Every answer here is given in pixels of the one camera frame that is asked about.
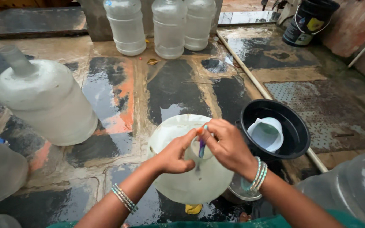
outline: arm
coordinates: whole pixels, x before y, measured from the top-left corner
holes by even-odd
[[[185,136],[175,138],[158,155],[145,161],[119,187],[137,204],[161,173],[184,173],[193,169],[195,162],[184,161],[184,152],[195,136],[196,130],[192,129]],[[116,228],[123,224],[128,215],[129,210],[113,192],[109,192],[75,228]]]
[[[221,119],[212,119],[206,124],[208,131],[203,131],[200,137],[218,161],[252,182],[257,173],[257,160],[247,148],[240,131]],[[219,142],[210,133],[214,133]],[[323,208],[271,171],[267,172],[260,193],[280,211],[292,227],[343,227]]]

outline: dry leaf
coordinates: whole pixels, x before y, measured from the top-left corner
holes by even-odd
[[[151,58],[149,59],[149,61],[147,61],[147,64],[150,64],[150,65],[155,65],[157,64],[159,61],[157,59],[154,59],[154,58]]]

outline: bucket handle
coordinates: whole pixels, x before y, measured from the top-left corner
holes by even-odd
[[[294,15],[294,21],[295,21],[295,24],[297,25],[298,29],[299,29],[302,33],[305,33],[304,31],[302,31],[302,30],[301,30],[301,28],[299,27],[299,25],[298,25],[298,23],[297,23],[297,13],[298,13],[299,6],[300,6],[300,5],[298,5],[297,11],[295,12],[295,15]],[[331,16],[331,18],[329,19],[329,22],[325,25],[325,27],[323,27],[323,29],[325,29],[325,28],[329,25],[329,23],[331,22],[331,20],[332,20],[332,16]],[[321,30],[317,31],[316,33],[312,33],[311,35],[315,35],[315,34],[317,34],[318,32],[322,31],[323,29],[321,29]]]

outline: hand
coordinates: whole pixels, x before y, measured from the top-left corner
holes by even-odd
[[[212,119],[205,125],[208,126],[208,130],[203,130],[199,137],[225,168],[242,176],[245,172],[257,169],[256,158],[251,154],[241,132],[235,126],[223,119]]]
[[[173,139],[154,159],[160,173],[184,173],[194,169],[195,162],[184,161],[185,150],[197,135],[196,129],[191,129],[186,135]]]

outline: woman's left hand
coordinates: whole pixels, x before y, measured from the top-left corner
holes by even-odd
[[[184,173],[194,169],[194,160],[184,161],[184,153],[196,135],[196,129],[191,129],[186,135],[173,139],[152,158],[160,173]]]

